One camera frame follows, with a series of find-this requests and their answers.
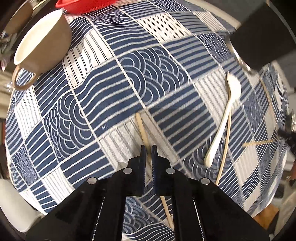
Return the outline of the wooden chopstick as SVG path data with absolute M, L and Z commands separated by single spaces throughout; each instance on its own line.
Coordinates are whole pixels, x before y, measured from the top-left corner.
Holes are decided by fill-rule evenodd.
M 276 141 L 276 139 L 273 138 L 273 139 L 270 139 L 270 140 L 247 142 L 247 143 L 244 143 L 242 145 L 242 147 L 265 145 L 265 144 L 269 144 L 269 143 L 272 143 L 272 142 L 275 142 L 275 141 Z
M 140 132 L 140 135 L 142 137 L 142 141 L 143 141 L 143 143 L 144 143 L 144 145 L 146 147 L 146 150 L 147 150 L 148 164 L 149 164 L 150 168 L 152 169 L 151 147 L 149 145 L 149 141 L 148 141 L 148 138 L 147 138 L 147 134 L 145 132 L 145 129 L 144 129 L 144 125 L 143 125 L 143 122 L 142 122 L 142 118 L 140 116 L 140 113 L 136 113 L 135 114 L 135 119 L 136 119 L 137 124 L 138 124 L 138 127 L 139 127 L 139 132 Z M 168 209 L 168 205 L 167 205 L 166 199 L 165 199 L 164 196 L 160 196 L 160 198 L 161 198 L 161 201 L 162 201 L 162 204 L 163 204 L 163 208 L 165 210 L 166 219 L 168 221 L 169 227 L 171 229 L 174 229 L 173 220 L 171 218 L 171 215 L 170 215 L 170 212 L 169 212 L 169 209 Z
M 224 166 L 226 163 L 226 157 L 228 153 L 228 146 L 229 146 L 229 138 L 230 138 L 230 130 L 231 130 L 231 115 L 232 115 L 232 110 L 230 110 L 229 115 L 228 115 L 228 121 L 227 121 L 227 133 L 226 133 L 226 138 L 225 138 L 225 146 L 224 146 L 224 152 L 222 156 L 222 161 L 220 163 L 220 169 L 216 178 L 215 184 L 218 186 L 221 176 L 223 174 Z

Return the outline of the white chair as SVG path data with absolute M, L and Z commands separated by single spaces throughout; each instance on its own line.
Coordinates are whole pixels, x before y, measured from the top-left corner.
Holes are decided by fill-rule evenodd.
M 34 210 L 13 185 L 1 179 L 1 209 L 10 224 L 19 232 L 27 232 L 44 214 Z

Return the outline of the blue patterned tablecloth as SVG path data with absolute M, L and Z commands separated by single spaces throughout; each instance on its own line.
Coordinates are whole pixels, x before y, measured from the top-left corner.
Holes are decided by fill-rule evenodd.
M 48 213 L 90 176 L 109 177 L 142 145 L 136 113 L 175 168 L 216 181 L 227 123 L 210 168 L 204 158 L 230 96 L 229 72 L 241 96 L 219 187 L 252 216 L 270 204 L 285 144 L 242 145 L 276 136 L 287 90 L 273 64 L 254 76 L 239 66 L 224 44 L 231 24 L 187 1 L 118 1 L 66 19 L 67 55 L 11 97 L 6 153 L 22 197 Z

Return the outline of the black utensil holder cup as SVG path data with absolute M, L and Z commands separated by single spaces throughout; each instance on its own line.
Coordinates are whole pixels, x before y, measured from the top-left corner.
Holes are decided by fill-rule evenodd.
M 295 51 L 295 1 L 263 3 L 225 42 L 249 72 Z

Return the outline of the red plastic bowl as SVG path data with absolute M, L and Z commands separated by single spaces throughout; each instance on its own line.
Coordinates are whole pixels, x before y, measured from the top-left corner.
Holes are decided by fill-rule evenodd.
M 55 8 L 75 15 L 89 13 L 116 3 L 116 0 L 58 0 Z

